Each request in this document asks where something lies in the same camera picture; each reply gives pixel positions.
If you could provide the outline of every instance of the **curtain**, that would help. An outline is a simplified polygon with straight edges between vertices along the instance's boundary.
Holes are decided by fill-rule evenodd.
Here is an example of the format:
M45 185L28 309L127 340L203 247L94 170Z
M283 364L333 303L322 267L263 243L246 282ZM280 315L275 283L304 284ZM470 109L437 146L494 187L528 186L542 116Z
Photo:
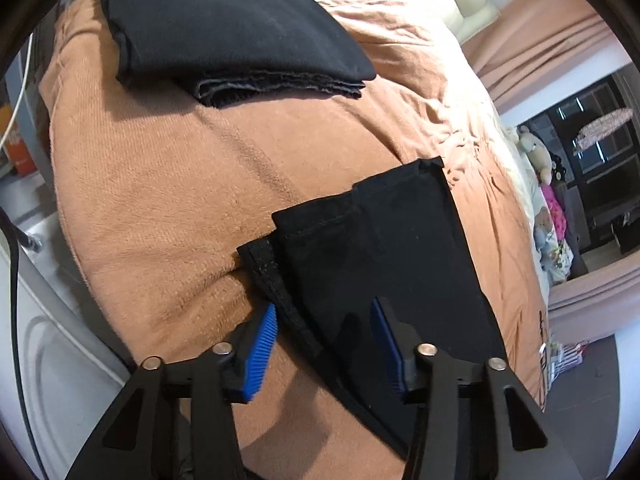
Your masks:
M611 41L585 0L515 0L462 50L504 113Z
M555 286L549 326L563 344L596 341L640 320L640 251Z

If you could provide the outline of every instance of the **metal screw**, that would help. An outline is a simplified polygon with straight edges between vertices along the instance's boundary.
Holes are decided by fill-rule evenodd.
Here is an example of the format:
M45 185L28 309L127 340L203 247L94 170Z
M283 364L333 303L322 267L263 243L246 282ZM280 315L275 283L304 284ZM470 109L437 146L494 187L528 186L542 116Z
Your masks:
M231 346L231 343L227 343L226 341L218 343L213 347L213 353L218 355L231 354L233 350L234 348Z
M142 363L142 367L145 370L158 370L160 365L162 364L162 359L156 356L147 357L145 361Z
M436 345L431 343L422 343L418 345L418 353L422 355L434 356L438 353Z
M504 359L500 359L499 357L492 357L489 359L489 366L497 372L507 369L507 363L504 362Z

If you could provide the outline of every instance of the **black pants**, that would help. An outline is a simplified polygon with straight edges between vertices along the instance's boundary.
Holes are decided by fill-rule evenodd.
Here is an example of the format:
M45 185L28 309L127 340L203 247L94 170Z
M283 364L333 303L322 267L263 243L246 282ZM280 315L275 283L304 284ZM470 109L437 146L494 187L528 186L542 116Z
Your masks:
M238 249L242 261L332 393L399 453L412 437L415 408L386 378L369 325L373 298L388 298L400 321L453 357L506 358L439 158L273 220L275 232Z

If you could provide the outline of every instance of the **folded clothing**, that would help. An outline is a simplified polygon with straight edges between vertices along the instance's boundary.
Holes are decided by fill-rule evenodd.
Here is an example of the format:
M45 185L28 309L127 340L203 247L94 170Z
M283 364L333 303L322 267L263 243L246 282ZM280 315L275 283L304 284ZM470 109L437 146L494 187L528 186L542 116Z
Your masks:
M453 357L507 358L441 159L394 168L273 221L271 235L238 249L242 262L327 387L398 453L411 440L415 407L386 378L369 325L373 298L389 298L400 321Z
M359 97L376 72L313 0L100 0L117 79L175 78L205 105L281 88Z

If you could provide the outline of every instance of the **orange blanket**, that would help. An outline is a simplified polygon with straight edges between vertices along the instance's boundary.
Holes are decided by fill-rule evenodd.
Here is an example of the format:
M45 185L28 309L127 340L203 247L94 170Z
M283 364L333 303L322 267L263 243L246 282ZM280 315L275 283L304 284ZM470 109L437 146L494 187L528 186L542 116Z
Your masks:
M196 356L262 301L235 249L270 232L272 212L441 155L511 366L542 402L545 304L486 91L444 25L409 4L325 6L380 74L358 101L292 93L217 110L169 82L126 91L98 1L62 16L40 90L60 218L97 303L137 361ZM235 414L245 464L266 480L401 476L284 340Z

